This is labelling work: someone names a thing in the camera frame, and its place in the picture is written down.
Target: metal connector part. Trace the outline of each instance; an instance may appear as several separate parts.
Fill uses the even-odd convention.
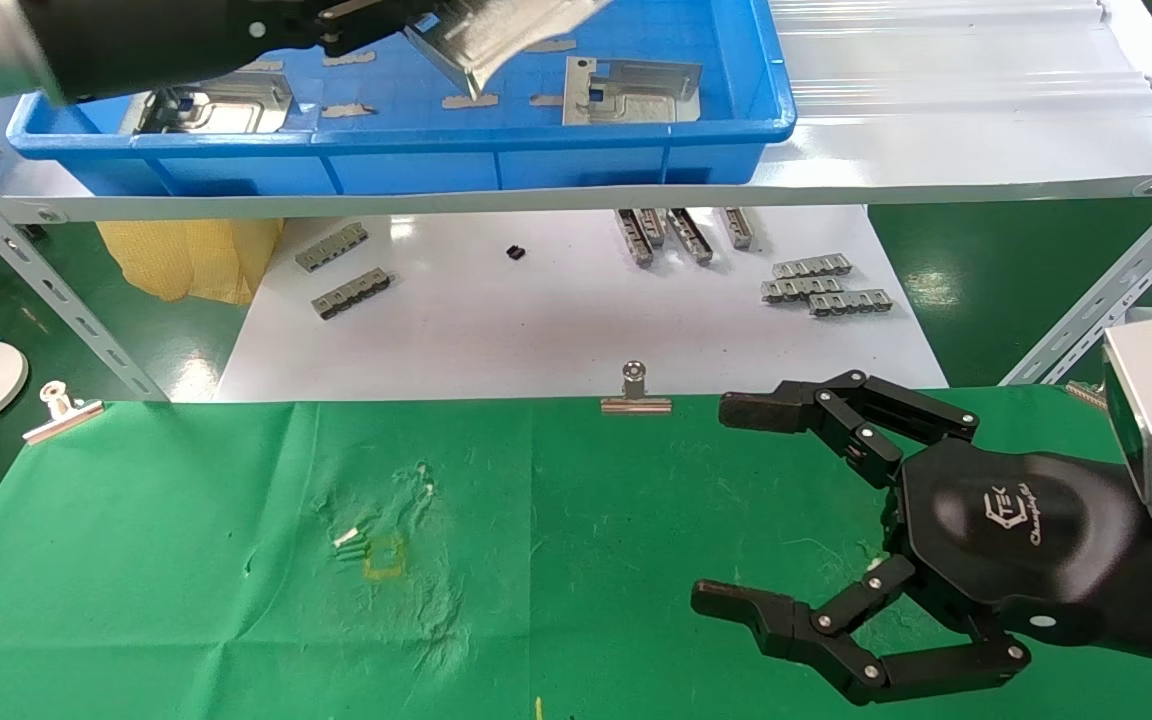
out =
[[[892,310],[892,298],[881,290],[832,291],[813,295],[808,300],[812,314],[827,318],[832,314],[886,313]]]
[[[797,281],[768,281],[763,283],[763,302],[793,302],[809,296],[843,291],[835,278],[803,278]]]
[[[371,270],[355,281],[343,283],[343,286],[312,302],[314,312],[324,320],[332,319],[340,311],[348,310],[349,306],[355,306],[358,302],[369,300],[372,295],[385,290],[392,281],[389,273],[384,272],[384,270]]]
[[[329,234],[328,237],[316,242],[314,247],[298,252],[296,255],[296,264],[305,268],[308,273],[312,273],[323,265],[335,260],[339,256],[362,245],[362,242],[365,240],[367,240],[367,232],[362,227],[362,223],[348,223],[346,227],[338,229],[338,232]]]
[[[652,265],[652,245],[650,245],[649,236],[643,229],[639,214],[635,213],[634,210],[617,210],[616,219],[621,222],[621,234],[626,236],[626,247],[630,249],[630,258],[634,258],[641,268]]]
[[[1108,411],[1111,404],[1105,400],[1105,382],[1100,386],[1092,386],[1087,382],[1069,382],[1064,387],[1066,395],[1078,397],[1085,404],[1097,407],[1097,409]]]
[[[710,247],[708,241],[700,233],[696,220],[691,219],[691,213],[687,209],[669,209],[668,218],[673,234],[676,234],[682,241],[687,253],[691,255],[696,263],[708,265],[708,262],[714,259],[714,249]]]
[[[60,381],[51,381],[41,386],[41,391],[38,391],[38,400],[47,407],[51,420],[38,429],[29,430],[23,435],[28,445],[38,445],[47,438],[73,429],[74,425],[86,423],[105,411],[105,404],[100,400],[93,400],[85,404],[81,400],[77,402],[69,400],[68,388],[65,387],[65,382]]]
[[[727,234],[732,236],[732,247],[736,250],[749,250],[755,242],[755,229],[750,227],[745,211],[741,209],[723,209],[727,218]]]
[[[664,210],[639,210],[639,220],[647,242],[652,243],[652,247],[664,247],[664,236],[668,233],[664,225]]]
[[[571,32],[612,0],[442,0],[404,29],[422,55],[471,99],[500,65],[538,41]]]
[[[636,359],[628,361],[622,370],[626,384],[622,384],[622,397],[604,397],[604,415],[668,415],[673,414],[673,400],[668,397],[649,397],[649,366]]]
[[[781,279],[818,278],[820,275],[846,275],[851,272],[851,262],[847,260],[841,252],[836,252],[820,255],[819,258],[779,263],[772,265],[772,273]]]

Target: green table cover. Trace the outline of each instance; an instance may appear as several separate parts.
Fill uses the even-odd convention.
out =
[[[982,447],[1116,458],[1060,391],[938,395]],[[1152,715],[1152,661],[1038,643],[1001,691],[856,710],[689,609],[698,578],[826,600],[881,502],[715,397],[114,404],[0,487],[0,717]],[[960,639],[908,600],[872,626],[879,652]]]

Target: green floor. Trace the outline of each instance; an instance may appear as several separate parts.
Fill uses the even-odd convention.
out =
[[[973,386],[996,382],[1135,242],[1152,223],[1152,200],[876,206],[870,218],[946,377]],[[92,225],[52,228],[41,250],[156,381],[175,396],[210,395],[242,309],[166,305],[134,290]],[[1152,290],[1142,304],[1152,305]],[[0,334],[33,363],[26,392],[0,416],[1,479],[20,433],[41,418],[41,382],[63,377],[82,395],[128,395],[1,260]]]

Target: metal clip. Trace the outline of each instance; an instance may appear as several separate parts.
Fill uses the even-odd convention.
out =
[[[744,210],[723,209],[727,217],[727,234],[732,236],[732,247],[736,250],[749,250],[755,242],[755,229],[750,227]]]
[[[714,250],[708,245],[704,233],[700,233],[700,226],[691,218],[691,213],[687,209],[669,209],[668,215],[673,234],[682,241],[687,253],[691,255],[696,263],[708,265],[708,262],[714,259]]]
[[[673,400],[668,397],[649,397],[649,366],[636,359],[626,363],[626,384],[622,397],[604,397],[604,415],[668,415],[673,414]]]
[[[772,272],[780,279],[818,278],[820,275],[846,275],[851,272],[851,262],[844,255],[820,255],[819,258],[805,258],[772,265]]]
[[[771,281],[763,283],[763,302],[793,302],[809,300],[813,295],[827,291],[842,291],[842,285],[835,278],[804,278],[799,281]]]
[[[826,295],[810,295],[808,302],[817,318],[828,318],[829,314],[887,313],[892,310],[890,297],[881,290],[829,291]]]
[[[616,218],[621,220],[621,234],[626,237],[626,247],[630,249],[630,258],[641,268],[652,265],[652,245],[649,235],[643,229],[639,214],[634,210],[617,210]]]
[[[362,245],[362,241],[367,240],[367,232],[362,223],[348,223],[346,227],[329,234],[328,237],[316,242],[306,251],[296,255],[296,264],[305,268],[306,273],[312,273],[323,265],[339,258],[356,247]]]
[[[81,425],[91,420],[96,415],[104,414],[105,404],[100,400],[93,400],[83,404],[83,401],[73,402],[66,392],[65,382],[51,381],[41,386],[38,391],[38,400],[44,402],[51,414],[50,423],[41,427],[29,430],[23,437],[28,445],[38,445],[45,439],[63,433],[74,425]]]
[[[1106,412],[1111,409],[1111,406],[1105,400],[1105,382],[1098,384],[1098,386],[1087,382],[1069,382],[1066,385],[1064,392],[1068,395],[1078,397],[1085,404],[1097,407],[1097,409],[1105,410]]]
[[[639,220],[643,223],[643,232],[647,236],[647,242],[652,243],[652,247],[664,247],[664,236],[666,236],[664,210],[639,210]]]

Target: robotic hand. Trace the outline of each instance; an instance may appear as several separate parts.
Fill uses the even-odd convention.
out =
[[[271,50],[329,56],[395,32],[477,96],[532,41],[611,0],[0,0],[0,97],[54,103],[221,76]]]
[[[764,655],[813,667],[856,705],[1000,687],[1030,660],[1013,632],[1152,657],[1149,325],[1112,329],[1106,348],[1130,469],[980,450],[977,416],[855,370],[723,396],[723,425],[816,433],[886,491],[890,556],[819,609],[712,579],[692,588],[692,609],[749,626]],[[927,447],[905,458],[877,425]],[[969,642],[887,657],[859,647],[851,632],[901,593]]]

